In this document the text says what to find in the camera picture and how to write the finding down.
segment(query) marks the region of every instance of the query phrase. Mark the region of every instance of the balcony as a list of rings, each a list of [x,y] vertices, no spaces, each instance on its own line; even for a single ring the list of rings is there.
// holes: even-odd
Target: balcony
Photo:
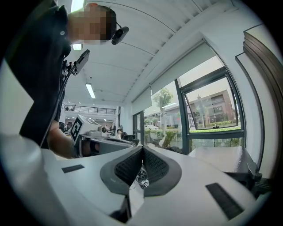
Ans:
[[[116,109],[111,108],[96,108],[63,104],[62,109],[66,112],[70,111],[72,113],[116,115]]]

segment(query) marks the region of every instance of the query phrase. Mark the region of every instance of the person in background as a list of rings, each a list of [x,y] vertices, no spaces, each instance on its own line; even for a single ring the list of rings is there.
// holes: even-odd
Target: person in background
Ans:
[[[121,133],[121,139],[125,139],[125,135],[127,135],[127,133],[126,132],[122,132]]]
[[[76,109],[76,105],[73,106],[73,108],[71,109],[71,111],[74,111]]]
[[[72,62],[69,62],[69,65],[67,66],[67,72],[69,72],[71,70],[72,66],[73,66]]]
[[[121,139],[121,133],[123,132],[123,130],[121,128],[117,129],[117,134],[116,136]]]

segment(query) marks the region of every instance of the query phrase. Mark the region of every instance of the man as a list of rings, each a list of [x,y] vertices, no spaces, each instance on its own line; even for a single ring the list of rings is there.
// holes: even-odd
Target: man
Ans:
[[[69,55],[71,44],[110,40],[116,30],[116,14],[92,3],[69,15],[64,6],[53,6],[36,15],[39,17],[31,20],[6,54],[16,78],[34,100],[20,134],[57,155],[74,158],[76,150],[71,138],[59,129],[63,98],[55,105],[62,85],[62,62]]]
[[[67,72],[69,72],[72,67],[73,67],[72,62],[70,62],[69,65],[67,66]]]

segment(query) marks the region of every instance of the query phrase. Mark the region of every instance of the glass window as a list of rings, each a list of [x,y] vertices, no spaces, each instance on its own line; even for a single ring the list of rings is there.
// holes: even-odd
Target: glass window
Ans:
[[[190,152],[197,147],[238,147],[244,146],[244,138],[229,139],[190,139]]]
[[[224,65],[222,62],[218,59],[218,56],[214,56],[180,76],[180,87],[183,87],[219,68],[222,68],[223,66]]]
[[[182,153],[182,125],[175,82],[151,96],[145,109],[145,145]]]
[[[141,130],[141,115],[137,115],[137,130]]]
[[[186,94],[190,132],[240,129],[237,106],[227,78]]]

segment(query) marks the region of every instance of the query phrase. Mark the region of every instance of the tree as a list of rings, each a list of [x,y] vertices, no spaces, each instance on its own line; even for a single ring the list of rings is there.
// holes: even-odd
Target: tree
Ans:
[[[155,94],[153,101],[156,102],[156,107],[160,108],[160,111],[164,111],[164,106],[168,105],[173,98],[173,94],[167,88],[163,88]]]
[[[168,105],[173,98],[173,94],[169,91],[167,88],[163,88],[158,92],[157,94],[154,95],[153,101],[156,102],[156,107],[160,108],[160,121],[161,121],[161,129],[165,131],[166,125],[164,124],[164,108],[166,105]]]

